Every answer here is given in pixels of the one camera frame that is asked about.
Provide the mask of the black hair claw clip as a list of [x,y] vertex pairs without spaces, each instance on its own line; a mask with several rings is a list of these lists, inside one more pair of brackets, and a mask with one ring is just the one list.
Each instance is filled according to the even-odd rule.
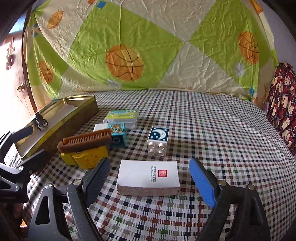
[[35,114],[35,126],[38,130],[44,131],[48,127],[48,121],[40,113]]

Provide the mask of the yellow face toy box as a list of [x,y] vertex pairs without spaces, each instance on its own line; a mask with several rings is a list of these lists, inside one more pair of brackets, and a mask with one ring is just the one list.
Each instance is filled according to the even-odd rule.
[[81,152],[61,153],[60,156],[69,166],[90,170],[96,167],[102,158],[108,158],[109,150],[107,146],[101,146]]

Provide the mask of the copper patterned white box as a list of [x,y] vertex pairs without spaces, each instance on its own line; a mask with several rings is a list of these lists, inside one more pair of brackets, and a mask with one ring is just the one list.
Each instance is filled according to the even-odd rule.
[[122,160],[117,191],[123,196],[174,196],[180,189],[177,162]]

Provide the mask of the brown plastic comb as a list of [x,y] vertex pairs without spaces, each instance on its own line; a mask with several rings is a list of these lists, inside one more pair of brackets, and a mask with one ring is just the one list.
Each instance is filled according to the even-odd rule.
[[89,132],[78,136],[63,138],[57,145],[61,153],[79,152],[107,146],[112,143],[111,129]]

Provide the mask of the blue bear toy block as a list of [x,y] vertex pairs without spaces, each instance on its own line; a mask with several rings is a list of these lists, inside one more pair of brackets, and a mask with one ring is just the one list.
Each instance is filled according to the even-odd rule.
[[111,130],[112,143],[111,148],[125,148],[127,135],[125,123],[109,123],[108,128]]

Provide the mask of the green label clear plastic case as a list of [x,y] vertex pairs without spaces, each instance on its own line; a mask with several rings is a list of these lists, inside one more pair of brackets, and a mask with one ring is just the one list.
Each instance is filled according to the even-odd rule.
[[103,123],[125,123],[125,127],[128,130],[137,127],[138,110],[111,110],[108,112],[103,120]]

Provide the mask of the white moon toy block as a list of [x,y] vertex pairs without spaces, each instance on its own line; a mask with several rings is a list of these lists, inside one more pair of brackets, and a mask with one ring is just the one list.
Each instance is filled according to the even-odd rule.
[[169,128],[152,126],[147,138],[148,153],[164,157],[168,150],[169,134]]

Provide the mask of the wooden door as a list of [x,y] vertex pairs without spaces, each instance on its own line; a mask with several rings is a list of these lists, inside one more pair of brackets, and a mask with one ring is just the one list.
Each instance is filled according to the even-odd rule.
[[[24,13],[1,44],[1,133],[21,128],[37,111],[23,55]],[[25,84],[25,90],[17,87]]]

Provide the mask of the white paper tin liner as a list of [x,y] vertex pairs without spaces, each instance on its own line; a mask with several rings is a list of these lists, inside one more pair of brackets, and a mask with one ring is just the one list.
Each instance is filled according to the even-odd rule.
[[45,118],[48,121],[48,127],[44,131],[33,131],[33,134],[26,138],[26,140],[17,148],[19,155],[24,158],[34,147],[38,148],[42,143],[42,138],[44,138],[46,134],[52,134],[54,131],[53,128],[57,127],[57,124],[62,123],[62,120],[76,109],[76,106],[65,104],[52,117]]

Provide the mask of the gold metal tin box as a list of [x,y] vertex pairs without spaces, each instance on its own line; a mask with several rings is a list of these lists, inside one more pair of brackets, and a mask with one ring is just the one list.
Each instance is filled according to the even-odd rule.
[[93,95],[75,95],[54,100],[43,107],[38,113],[48,122],[44,130],[39,130],[35,117],[27,124],[33,133],[15,143],[21,158],[20,166],[27,158],[40,150],[48,153],[46,163],[57,153],[57,144],[63,138],[74,135],[81,126],[98,112],[96,98]]

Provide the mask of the brass door knob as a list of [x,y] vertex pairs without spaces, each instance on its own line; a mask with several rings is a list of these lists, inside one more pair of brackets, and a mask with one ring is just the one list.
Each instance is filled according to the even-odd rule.
[[18,87],[17,87],[17,91],[18,92],[21,92],[21,91],[23,91],[23,90],[25,90],[25,84],[24,83],[21,83]]

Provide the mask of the small white square block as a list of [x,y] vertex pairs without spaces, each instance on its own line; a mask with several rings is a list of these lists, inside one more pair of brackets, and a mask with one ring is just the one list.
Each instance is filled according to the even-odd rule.
[[93,131],[100,131],[108,128],[108,123],[96,123]]

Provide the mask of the basketball print bed sheet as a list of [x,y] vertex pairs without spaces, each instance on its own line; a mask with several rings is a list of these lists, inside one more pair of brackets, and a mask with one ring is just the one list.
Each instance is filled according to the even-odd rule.
[[23,50],[37,107],[108,90],[229,94],[262,106],[278,58],[257,1],[46,1]]

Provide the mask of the checkered tablecloth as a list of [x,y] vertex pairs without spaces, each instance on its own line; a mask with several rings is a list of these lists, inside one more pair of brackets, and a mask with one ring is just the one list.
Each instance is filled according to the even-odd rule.
[[[139,112],[127,146],[111,151],[109,176],[89,208],[104,240],[194,240],[211,209],[189,173],[192,158],[230,185],[256,187],[272,240],[288,231],[295,219],[295,157],[253,103],[225,95],[160,90],[100,92],[95,97],[98,113],[78,134],[92,131],[110,110]],[[165,160],[178,164],[179,193],[121,196],[116,189],[121,160],[159,160],[147,151],[152,126],[170,130]]]

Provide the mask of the red bear print cloth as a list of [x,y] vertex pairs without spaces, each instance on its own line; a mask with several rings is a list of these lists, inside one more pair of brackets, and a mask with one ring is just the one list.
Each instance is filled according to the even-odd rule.
[[295,71],[288,63],[279,63],[268,95],[267,118],[287,147],[295,155]]

